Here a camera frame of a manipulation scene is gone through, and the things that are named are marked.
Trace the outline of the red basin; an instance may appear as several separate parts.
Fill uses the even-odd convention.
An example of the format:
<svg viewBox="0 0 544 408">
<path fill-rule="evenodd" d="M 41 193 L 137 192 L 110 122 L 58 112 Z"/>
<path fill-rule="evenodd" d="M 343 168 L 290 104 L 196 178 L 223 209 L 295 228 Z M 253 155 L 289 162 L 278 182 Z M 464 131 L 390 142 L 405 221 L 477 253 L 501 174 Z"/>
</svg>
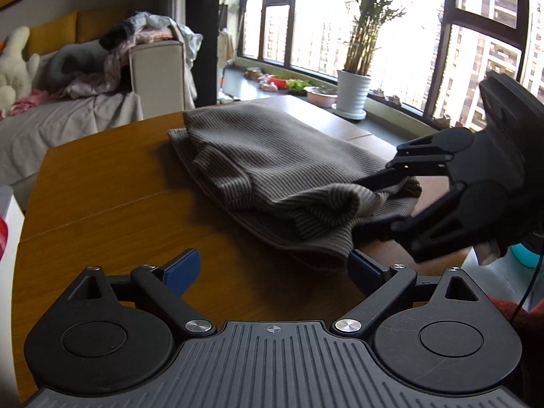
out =
<svg viewBox="0 0 544 408">
<path fill-rule="evenodd" d="M 287 89 L 287 80 L 285 78 L 278 78 L 275 75 L 270 75 L 267 78 L 267 81 L 270 84 L 274 84 L 278 90 L 286 90 Z"/>
</svg>

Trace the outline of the left yellow cushion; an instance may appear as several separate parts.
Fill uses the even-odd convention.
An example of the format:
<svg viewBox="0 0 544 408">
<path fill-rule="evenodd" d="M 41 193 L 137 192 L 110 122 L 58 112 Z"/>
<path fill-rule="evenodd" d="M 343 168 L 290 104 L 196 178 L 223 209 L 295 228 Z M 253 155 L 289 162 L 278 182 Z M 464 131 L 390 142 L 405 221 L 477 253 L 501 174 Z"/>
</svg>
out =
<svg viewBox="0 0 544 408">
<path fill-rule="evenodd" d="M 60 50 L 66 44 L 75 43 L 77 22 L 78 12 L 74 11 L 30 28 L 30 37 L 26 46 L 27 56 L 34 53 L 46 55 Z"/>
</svg>

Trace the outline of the white ribbed plant pot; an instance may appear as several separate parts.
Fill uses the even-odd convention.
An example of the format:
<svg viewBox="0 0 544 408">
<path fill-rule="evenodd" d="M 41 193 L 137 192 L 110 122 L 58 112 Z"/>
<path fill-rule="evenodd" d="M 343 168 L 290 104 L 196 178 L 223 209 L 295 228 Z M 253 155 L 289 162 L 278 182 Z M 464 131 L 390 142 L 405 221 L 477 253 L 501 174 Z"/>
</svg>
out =
<svg viewBox="0 0 544 408">
<path fill-rule="evenodd" d="M 338 70 L 338 97 L 333 110 L 340 117 L 360 121 L 366 118 L 365 102 L 372 79 L 367 75 L 358 75 Z"/>
</svg>

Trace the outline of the pink cloth on sofa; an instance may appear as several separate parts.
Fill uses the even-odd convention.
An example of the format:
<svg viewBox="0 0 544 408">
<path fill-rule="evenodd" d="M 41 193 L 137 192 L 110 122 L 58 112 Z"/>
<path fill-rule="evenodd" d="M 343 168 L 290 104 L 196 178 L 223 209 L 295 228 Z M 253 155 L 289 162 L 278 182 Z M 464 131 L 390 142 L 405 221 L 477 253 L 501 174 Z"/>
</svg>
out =
<svg viewBox="0 0 544 408">
<path fill-rule="evenodd" d="M 51 94 L 47 90 L 34 88 L 27 97 L 18 100 L 10 109 L 2 109 L 1 119 L 25 113 L 29 109 L 37 107 L 46 100 L 49 100 L 50 97 Z"/>
</svg>

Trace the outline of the right yellow cushion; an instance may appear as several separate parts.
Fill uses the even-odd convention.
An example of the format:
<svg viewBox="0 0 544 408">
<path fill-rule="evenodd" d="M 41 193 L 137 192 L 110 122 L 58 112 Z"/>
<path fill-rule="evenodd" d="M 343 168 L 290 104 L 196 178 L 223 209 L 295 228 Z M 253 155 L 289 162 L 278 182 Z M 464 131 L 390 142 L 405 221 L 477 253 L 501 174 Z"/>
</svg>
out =
<svg viewBox="0 0 544 408">
<path fill-rule="evenodd" d="M 76 18 L 75 41 L 88 43 L 103 37 L 111 27 L 131 15 L 128 5 L 79 10 Z"/>
</svg>

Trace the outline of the yellow cushion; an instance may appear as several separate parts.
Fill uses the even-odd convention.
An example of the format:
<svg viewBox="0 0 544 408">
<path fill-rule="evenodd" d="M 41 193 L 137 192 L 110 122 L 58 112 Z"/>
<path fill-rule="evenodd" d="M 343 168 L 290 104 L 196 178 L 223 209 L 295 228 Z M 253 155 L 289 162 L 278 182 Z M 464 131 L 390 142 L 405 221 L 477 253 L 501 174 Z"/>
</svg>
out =
<svg viewBox="0 0 544 408">
<path fill-rule="evenodd" d="M 75 43 L 77 22 L 78 12 L 74 11 L 30 28 L 30 37 L 26 46 L 27 56 L 34 53 L 46 55 L 60 50 L 66 44 Z"/>
<path fill-rule="evenodd" d="M 131 15 L 128 5 L 79 10 L 76 18 L 75 41 L 88 43 L 103 37 L 111 27 Z"/>
</svg>

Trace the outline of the tall bamboo palm plant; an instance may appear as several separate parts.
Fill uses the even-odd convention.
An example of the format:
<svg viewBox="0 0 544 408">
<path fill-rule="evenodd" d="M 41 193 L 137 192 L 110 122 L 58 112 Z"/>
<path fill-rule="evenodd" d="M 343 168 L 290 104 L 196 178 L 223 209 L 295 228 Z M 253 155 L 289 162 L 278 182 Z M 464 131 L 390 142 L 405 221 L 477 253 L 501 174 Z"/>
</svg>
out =
<svg viewBox="0 0 544 408">
<path fill-rule="evenodd" d="M 405 14 L 393 0 L 355 0 L 359 14 L 354 17 L 343 71 L 368 77 L 379 31 L 386 22 Z"/>
</svg>

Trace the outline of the grey neck pillow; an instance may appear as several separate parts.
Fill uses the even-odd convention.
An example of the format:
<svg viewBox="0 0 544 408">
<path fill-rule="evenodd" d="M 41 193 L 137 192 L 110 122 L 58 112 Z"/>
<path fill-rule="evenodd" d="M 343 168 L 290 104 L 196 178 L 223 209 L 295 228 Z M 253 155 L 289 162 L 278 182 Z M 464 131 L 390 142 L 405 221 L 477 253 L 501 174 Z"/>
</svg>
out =
<svg viewBox="0 0 544 408">
<path fill-rule="evenodd" d="M 101 73 L 107 55 L 108 51 L 93 41 L 63 46 L 45 67 L 44 87 L 56 92 L 79 75 Z"/>
</svg>

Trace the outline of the green leafy plant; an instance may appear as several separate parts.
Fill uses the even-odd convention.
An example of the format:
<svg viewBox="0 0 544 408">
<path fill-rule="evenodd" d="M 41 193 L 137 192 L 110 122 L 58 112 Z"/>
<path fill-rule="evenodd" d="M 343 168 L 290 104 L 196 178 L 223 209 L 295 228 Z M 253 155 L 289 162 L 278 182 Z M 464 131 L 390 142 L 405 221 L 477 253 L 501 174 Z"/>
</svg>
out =
<svg viewBox="0 0 544 408">
<path fill-rule="evenodd" d="M 311 80 L 290 78 L 286 81 L 286 89 L 290 95 L 304 96 L 307 87 L 313 87 L 315 84 Z"/>
</svg>

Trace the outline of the pink flower pot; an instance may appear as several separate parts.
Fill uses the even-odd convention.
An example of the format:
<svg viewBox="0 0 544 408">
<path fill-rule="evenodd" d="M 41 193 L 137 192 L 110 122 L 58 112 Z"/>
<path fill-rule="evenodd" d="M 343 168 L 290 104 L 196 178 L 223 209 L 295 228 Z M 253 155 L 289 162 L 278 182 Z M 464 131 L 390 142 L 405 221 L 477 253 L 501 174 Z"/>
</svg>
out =
<svg viewBox="0 0 544 408">
<path fill-rule="evenodd" d="M 310 104 L 323 109 L 330 109 L 337 102 L 338 94 L 334 89 L 326 87 L 306 87 L 306 98 Z"/>
</svg>

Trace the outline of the beige sofa with cover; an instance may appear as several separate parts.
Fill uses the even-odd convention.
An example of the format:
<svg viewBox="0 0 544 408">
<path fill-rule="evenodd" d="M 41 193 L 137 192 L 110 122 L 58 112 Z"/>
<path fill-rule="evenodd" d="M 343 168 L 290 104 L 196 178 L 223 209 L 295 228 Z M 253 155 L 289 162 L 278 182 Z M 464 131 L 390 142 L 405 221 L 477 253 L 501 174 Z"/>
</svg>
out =
<svg viewBox="0 0 544 408">
<path fill-rule="evenodd" d="M 1 184 L 27 207 L 47 151 L 79 138 L 146 118 L 133 92 L 77 100 L 48 100 L 1 120 Z"/>
</svg>

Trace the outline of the striped knit garment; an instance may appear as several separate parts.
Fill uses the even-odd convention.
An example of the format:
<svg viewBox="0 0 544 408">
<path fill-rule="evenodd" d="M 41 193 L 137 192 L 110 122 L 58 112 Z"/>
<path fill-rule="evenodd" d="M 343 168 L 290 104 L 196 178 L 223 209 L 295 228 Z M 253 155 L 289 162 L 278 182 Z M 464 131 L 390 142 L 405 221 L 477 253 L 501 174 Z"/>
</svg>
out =
<svg viewBox="0 0 544 408">
<path fill-rule="evenodd" d="M 257 103 L 190 110 L 168 136 L 202 191 L 278 249 L 344 260 L 353 230 L 374 241 L 379 225 L 409 217 L 422 193 L 415 178 L 360 185 L 384 169 L 382 159 Z"/>
</svg>

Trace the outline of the white plush duck toy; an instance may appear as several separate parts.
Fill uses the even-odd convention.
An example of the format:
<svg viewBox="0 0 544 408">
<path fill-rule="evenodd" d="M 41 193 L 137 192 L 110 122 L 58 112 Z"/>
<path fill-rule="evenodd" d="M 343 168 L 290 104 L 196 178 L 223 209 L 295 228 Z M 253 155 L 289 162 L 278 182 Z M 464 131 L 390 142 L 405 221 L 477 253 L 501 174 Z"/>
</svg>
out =
<svg viewBox="0 0 544 408">
<path fill-rule="evenodd" d="M 30 28 L 21 26 L 11 31 L 1 52 L 1 110 L 8 113 L 13 105 L 30 96 L 40 56 L 34 53 L 26 61 L 23 52 L 30 37 Z"/>
</svg>

